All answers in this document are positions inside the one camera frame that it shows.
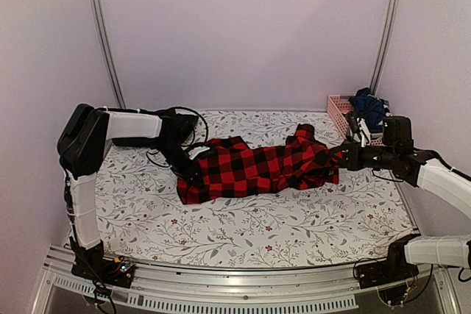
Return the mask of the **floral patterned table mat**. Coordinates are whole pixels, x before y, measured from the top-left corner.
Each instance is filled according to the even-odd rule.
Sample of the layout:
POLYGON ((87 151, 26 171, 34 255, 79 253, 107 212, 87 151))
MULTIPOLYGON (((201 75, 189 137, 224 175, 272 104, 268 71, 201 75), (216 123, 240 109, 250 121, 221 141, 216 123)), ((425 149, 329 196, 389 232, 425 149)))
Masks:
POLYGON ((280 268, 383 257, 416 225, 385 171, 340 171, 339 183, 185 205, 161 155, 107 147, 96 179, 105 251, 222 268, 280 268))

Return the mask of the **front aluminium rail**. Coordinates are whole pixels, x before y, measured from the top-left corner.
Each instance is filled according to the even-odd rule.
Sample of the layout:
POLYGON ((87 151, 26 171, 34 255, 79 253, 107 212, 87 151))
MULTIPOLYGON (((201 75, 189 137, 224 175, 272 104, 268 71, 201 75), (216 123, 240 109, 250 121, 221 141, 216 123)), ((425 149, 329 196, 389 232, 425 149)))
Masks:
POLYGON ((362 288, 353 264, 310 268, 211 268, 138 261, 128 288, 95 291, 74 276, 74 253, 51 246, 33 313, 465 313, 453 275, 419 267, 416 277, 362 288))

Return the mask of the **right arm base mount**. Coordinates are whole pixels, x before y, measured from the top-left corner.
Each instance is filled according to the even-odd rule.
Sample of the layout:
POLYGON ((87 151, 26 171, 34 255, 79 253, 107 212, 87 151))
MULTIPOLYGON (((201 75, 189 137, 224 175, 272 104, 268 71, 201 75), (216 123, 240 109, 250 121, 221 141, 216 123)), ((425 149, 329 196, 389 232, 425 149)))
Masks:
POLYGON ((417 287, 419 275, 418 266, 406 260, 405 246, 416 237, 417 235, 406 235, 390 243, 385 260, 358 260, 353 266, 353 277, 358 281, 360 288, 373 288, 412 279, 411 285, 403 285, 399 289, 385 289, 379 294, 380 299, 389 306, 405 304, 413 289, 417 287))

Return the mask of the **dark blue garment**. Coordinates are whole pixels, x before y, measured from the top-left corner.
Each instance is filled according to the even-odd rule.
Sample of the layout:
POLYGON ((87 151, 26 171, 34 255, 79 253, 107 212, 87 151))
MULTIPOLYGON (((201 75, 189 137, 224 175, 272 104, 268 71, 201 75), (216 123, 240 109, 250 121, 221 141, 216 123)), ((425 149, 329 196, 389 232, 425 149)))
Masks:
POLYGON ((349 102, 355 114, 365 120, 371 133, 383 131, 383 119, 391 115, 387 100, 379 99, 369 88, 363 88, 349 97, 349 102))

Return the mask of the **pink plastic basket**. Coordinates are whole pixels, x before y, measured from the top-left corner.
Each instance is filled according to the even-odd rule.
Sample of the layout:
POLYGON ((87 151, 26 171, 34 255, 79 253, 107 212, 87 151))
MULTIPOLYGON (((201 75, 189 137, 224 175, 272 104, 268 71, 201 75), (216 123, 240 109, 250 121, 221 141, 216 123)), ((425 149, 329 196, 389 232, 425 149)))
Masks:
MULTIPOLYGON (((375 105, 375 107, 379 107, 379 110, 385 110, 386 112, 389 109, 386 101, 377 99, 371 95, 369 97, 372 97, 371 100, 375 99, 379 102, 375 105)), ((347 121, 347 114, 353 112, 354 108, 354 105, 350 103, 350 96, 330 95, 327 97, 327 113, 339 131, 339 134, 346 139, 352 138, 359 142, 360 140, 358 135, 352 135, 350 125, 347 121)), ((382 146, 382 133, 372 133, 370 131, 369 142, 367 145, 382 146)))

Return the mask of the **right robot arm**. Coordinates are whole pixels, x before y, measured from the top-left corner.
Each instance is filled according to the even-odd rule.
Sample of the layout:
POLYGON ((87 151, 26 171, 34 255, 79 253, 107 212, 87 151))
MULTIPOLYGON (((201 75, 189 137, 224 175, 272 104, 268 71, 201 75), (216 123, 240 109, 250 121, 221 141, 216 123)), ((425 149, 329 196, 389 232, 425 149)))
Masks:
MULTIPOLYGON (((335 163, 348 171, 391 171, 397 181, 432 193, 470 217, 470 177, 447 164, 438 152, 416 148, 409 118, 384 118, 382 141, 381 146, 347 141, 330 149, 319 163, 335 163)), ((380 275, 395 282, 409 265, 422 263, 469 269, 470 236, 412 235, 397 240, 389 245, 380 275)))

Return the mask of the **aluminium frame post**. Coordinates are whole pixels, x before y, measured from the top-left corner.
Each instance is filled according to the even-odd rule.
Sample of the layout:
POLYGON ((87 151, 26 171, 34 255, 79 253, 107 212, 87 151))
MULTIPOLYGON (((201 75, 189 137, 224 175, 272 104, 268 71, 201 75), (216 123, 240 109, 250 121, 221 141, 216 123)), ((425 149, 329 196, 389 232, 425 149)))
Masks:
POLYGON ((90 0, 93 19, 96 26, 96 32, 99 39, 99 45, 102 50, 102 56, 105 69, 110 80, 111 90, 119 108, 126 108, 124 94, 118 79, 116 65, 113 59, 113 53, 110 46, 109 37, 105 23, 105 17, 102 9, 101 0, 90 0))
POLYGON ((377 93, 380 84, 380 78, 383 72, 383 67, 386 62, 386 56, 393 33, 394 22, 396 19, 399 2, 400 0, 387 1, 386 17, 383 24, 382 35, 380 36, 378 52, 376 55, 372 78, 369 86, 369 89, 372 91, 373 94, 377 93))

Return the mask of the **left aluminium frame post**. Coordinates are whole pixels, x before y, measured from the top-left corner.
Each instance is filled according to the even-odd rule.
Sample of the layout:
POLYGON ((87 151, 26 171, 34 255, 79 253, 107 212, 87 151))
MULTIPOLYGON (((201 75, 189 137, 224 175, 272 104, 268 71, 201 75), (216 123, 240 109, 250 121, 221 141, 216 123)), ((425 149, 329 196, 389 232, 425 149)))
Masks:
POLYGON ((110 80, 111 90, 119 108, 126 108, 124 94, 118 79, 116 65, 113 59, 113 53, 110 46, 109 37, 105 23, 105 17, 102 9, 101 0, 90 0, 93 19, 96 26, 96 32, 99 39, 99 45, 102 50, 102 56, 105 69, 110 80))

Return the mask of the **dark green plaid skirt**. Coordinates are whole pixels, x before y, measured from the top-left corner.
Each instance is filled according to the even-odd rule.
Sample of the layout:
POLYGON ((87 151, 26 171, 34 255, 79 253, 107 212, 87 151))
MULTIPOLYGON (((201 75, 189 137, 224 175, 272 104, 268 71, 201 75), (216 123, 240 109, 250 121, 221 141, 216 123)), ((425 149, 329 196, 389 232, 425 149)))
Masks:
POLYGON ((166 138, 176 142, 184 143, 193 132, 198 118, 195 115, 163 116, 163 125, 158 138, 115 138, 112 142, 116 146, 157 149, 166 138))

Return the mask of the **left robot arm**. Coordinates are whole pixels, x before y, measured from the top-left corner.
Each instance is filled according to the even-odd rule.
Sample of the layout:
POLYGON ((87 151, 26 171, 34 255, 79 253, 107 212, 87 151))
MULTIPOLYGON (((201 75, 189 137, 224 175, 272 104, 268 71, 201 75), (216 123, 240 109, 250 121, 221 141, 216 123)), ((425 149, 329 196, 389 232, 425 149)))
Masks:
POLYGON ((184 146, 196 134, 200 113, 186 107, 167 110, 126 110, 79 104, 57 142, 65 174, 64 199, 77 250, 102 249, 96 222, 95 182, 114 140, 138 141, 166 159, 174 174, 189 185, 204 185, 198 163, 184 146))

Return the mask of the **red black plaid shirt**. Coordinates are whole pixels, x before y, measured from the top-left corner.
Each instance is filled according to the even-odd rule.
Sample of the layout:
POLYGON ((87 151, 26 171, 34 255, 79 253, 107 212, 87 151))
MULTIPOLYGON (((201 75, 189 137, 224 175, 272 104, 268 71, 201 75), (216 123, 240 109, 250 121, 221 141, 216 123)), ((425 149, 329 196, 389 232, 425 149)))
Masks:
POLYGON ((278 193, 287 188, 306 190, 339 183, 339 165, 327 156, 310 124, 300 124, 280 146, 252 149, 240 136, 214 138, 194 161, 200 182, 177 180, 183 204, 202 204, 218 198, 245 198, 278 193))

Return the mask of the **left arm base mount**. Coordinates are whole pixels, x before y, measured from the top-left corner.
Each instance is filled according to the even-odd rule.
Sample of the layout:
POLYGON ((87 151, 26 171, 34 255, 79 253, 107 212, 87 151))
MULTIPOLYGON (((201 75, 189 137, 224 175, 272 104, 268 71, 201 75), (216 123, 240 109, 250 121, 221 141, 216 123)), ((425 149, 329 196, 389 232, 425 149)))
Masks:
POLYGON ((71 273, 83 279, 97 282, 99 285, 112 285, 120 288, 131 288, 135 275, 135 262, 125 257, 107 259, 103 251, 74 250, 75 260, 71 273))

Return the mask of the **right aluminium frame post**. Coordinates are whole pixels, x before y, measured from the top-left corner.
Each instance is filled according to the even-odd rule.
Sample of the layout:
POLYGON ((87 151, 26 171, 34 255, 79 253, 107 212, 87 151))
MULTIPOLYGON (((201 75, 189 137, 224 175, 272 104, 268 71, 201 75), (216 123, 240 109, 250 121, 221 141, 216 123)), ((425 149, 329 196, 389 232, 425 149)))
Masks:
POLYGON ((372 91, 373 94, 377 93, 380 84, 380 78, 383 72, 383 67, 386 62, 386 56, 393 33, 394 22, 396 19, 399 2, 400 0, 387 1, 386 17, 383 24, 382 35, 380 36, 378 52, 376 55, 372 78, 369 86, 369 89, 372 91))

